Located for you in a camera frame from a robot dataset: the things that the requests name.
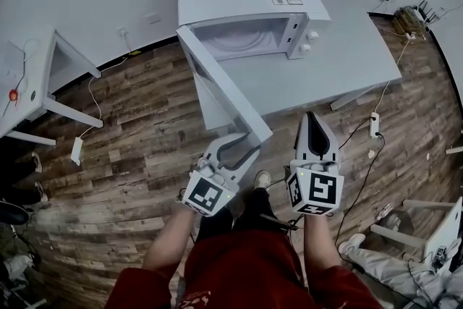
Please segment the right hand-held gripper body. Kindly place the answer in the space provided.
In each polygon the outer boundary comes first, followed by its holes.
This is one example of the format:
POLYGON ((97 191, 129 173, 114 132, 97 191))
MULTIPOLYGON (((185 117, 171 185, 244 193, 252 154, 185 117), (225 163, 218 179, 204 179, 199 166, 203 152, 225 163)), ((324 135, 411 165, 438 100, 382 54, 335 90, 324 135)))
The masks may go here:
POLYGON ((323 216, 341 202, 344 177, 335 161, 292 160, 286 188, 293 212, 323 216))

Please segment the black chair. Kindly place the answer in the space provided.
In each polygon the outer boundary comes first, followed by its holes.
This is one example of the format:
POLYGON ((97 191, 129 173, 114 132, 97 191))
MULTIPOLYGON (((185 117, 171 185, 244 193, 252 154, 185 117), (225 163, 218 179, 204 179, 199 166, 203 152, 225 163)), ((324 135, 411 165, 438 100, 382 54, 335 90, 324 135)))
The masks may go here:
POLYGON ((20 226, 28 223, 29 213, 22 206, 17 206, 6 201, 0 201, 0 222, 13 226, 20 226))

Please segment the white microwave door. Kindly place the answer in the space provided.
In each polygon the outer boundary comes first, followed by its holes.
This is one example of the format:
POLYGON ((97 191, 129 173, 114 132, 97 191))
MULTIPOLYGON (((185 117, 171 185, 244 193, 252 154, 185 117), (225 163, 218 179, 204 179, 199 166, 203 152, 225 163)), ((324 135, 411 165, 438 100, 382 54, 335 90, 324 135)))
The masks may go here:
POLYGON ((193 73, 206 129, 233 127, 248 133, 253 145, 267 141, 272 131, 207 48, 187 26, 177 29, 177 35, 193 73))

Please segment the large white table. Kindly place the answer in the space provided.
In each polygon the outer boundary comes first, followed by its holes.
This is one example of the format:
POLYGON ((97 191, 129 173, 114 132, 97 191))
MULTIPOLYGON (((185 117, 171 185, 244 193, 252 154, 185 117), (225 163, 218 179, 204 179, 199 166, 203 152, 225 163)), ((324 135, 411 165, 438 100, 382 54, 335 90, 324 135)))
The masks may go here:
POLYGON ((354 0, 321 0, 331 24, 308 55, 218 62, 260 116, 330 100, 337 110, 402 75, 377 28, 354 0))

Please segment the person's white shoe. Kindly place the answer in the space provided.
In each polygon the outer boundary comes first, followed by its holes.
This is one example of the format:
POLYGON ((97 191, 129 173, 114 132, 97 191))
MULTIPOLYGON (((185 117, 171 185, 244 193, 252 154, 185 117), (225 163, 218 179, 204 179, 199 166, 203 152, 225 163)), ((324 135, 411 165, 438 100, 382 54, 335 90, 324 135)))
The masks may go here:
POLYGON ((254 180, 254 188, 263 188, 266 189, 271 184, 271 175, 265 171, 259 171, 254 180))

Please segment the white router black antennas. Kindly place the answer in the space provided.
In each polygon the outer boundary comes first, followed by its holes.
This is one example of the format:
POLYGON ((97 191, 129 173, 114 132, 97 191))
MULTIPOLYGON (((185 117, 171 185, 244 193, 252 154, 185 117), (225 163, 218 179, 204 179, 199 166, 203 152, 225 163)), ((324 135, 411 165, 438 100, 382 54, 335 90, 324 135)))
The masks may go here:
POLYGON ((430 24, 432 22, 437 22, 439 20, 438 15, 436 12, 433 10, 432 7, 428 6, 428 1, 422 0, 416 7, 416 10, 418 11, 419 15, 422 18, 422 21, 425 24, 430 24))

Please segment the person's right forearm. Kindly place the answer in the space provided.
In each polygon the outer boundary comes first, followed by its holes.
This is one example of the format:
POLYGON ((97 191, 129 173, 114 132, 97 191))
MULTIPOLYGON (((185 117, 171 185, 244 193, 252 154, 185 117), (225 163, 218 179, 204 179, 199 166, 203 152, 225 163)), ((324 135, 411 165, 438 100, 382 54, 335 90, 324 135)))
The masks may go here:
POLYGON ((309 282, 323 271, 341 266, 339 252, 325 216, 304 217, 304 262, 309 282))

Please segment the person's red shirt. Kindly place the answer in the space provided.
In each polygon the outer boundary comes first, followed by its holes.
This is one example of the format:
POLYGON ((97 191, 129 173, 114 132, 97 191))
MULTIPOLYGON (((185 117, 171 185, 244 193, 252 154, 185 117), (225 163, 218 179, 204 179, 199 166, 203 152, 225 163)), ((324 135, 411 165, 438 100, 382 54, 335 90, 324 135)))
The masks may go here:
MULTIPOLYGON (((304 254, 289 246, 195 245, 185 250, 178 309, 382 309, 347 268, 307 280, 304 254)), ((123 270, 105 309, 171 309, 168 282, 144 268, 123 270)))

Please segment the small white square table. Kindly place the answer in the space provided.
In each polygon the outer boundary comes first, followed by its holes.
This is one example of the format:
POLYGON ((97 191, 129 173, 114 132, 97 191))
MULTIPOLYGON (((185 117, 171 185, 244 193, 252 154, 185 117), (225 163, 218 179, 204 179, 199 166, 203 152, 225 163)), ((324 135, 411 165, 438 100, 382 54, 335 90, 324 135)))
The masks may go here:
POLYGON ((71 81, 67 77, 71 65, 101 77, 96 66, 49 25, 17 34, 9 41, 0 39, 0 138, 55 145, 55 140, 15 130, 21 122, 46 111, 91 127, 103 126, 101 119, 56 101, 53 92, 71 81), (16 101, 9 100, 10 90, 17 91, 16 101), (33 91, 36 96, 31 101, 33 91))

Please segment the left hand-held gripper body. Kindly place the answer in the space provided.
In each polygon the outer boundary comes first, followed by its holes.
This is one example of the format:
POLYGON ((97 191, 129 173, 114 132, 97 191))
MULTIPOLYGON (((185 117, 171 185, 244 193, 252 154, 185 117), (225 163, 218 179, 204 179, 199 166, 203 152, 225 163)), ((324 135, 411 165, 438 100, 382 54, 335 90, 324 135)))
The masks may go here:
POLYGON ((215 216, 238 193, 239 185, 212 162, 200 158, 190 172, 182 203, 205 217, 215 216))

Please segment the brown cardboard box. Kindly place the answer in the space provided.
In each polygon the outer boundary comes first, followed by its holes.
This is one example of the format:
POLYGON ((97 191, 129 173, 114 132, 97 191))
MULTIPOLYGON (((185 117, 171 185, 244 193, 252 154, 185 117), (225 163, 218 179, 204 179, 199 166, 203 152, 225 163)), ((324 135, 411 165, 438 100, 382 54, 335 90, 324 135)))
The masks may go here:
POLYGON ((418 34, 424 30, 422 21, 417 17, 412 7, 402 7, 395 11, 391 23, 399 35, 404 35, 405 33, 418 34))

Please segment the person's left forearm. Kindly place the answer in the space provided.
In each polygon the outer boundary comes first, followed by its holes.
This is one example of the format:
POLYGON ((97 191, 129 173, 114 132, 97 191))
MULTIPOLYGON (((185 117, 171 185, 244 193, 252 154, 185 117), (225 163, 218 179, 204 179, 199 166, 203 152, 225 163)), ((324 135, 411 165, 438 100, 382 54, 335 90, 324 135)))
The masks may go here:
POLYGON ((179 205, 148 248, 142 268, 154 271, 168 282, 178 268, 195 220, 195 212, 179 205))

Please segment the white power adapter left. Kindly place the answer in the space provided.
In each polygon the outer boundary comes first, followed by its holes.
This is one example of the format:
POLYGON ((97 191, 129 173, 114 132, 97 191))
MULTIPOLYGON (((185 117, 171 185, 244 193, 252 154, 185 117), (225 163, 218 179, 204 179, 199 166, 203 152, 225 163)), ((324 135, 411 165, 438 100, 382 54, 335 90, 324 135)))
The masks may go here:
POLYGON ((71 160, 78 166, 81 164, 80 154, 82 152, 82 144, 83 144, 82 138, 76 137, 73 147, 72 147, 71 156, 70 156, 71 160))

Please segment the white frame stand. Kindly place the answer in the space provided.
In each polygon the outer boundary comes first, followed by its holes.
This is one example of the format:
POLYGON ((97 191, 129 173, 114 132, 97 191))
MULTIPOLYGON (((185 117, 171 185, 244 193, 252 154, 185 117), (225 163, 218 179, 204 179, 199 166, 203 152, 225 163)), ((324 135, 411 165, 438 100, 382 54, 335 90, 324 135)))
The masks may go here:
POLYGON ((419 248, 422 250, 422 260, 430 265, 437 256, 440 247, 450 247, 458 238, 461 215, 463 212, 463 197, 460 196, 455 203, 403 200, 402 205, 406 209, 429 209, 432 211, 445 211, 446 215, 437 229, 427 239, 414 237, 410 234, 389 229, 378 224, 370 226, 370 231, 394 242, 403 245, 419 248))

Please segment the person's black trousers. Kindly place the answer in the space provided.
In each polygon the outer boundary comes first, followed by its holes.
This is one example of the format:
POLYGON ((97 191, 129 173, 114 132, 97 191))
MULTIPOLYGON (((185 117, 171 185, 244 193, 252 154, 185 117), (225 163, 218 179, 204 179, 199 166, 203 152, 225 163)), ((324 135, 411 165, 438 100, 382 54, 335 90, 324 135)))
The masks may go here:
POLYGON ((247 197, 245 209, 238 219, 233 219, 227 208, 222 208, 215 216, 203 217, 195 244, 210 247, 287 247, 289 238, 272 211, 267 190, 257 188, 247 197))

